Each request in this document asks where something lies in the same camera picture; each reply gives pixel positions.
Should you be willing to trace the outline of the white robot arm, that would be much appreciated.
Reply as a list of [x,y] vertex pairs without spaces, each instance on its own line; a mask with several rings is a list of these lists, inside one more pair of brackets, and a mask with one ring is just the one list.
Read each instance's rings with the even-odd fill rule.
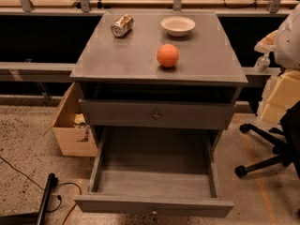
[[300,4],[278,28],[274,56],[282,67],[300,69]]

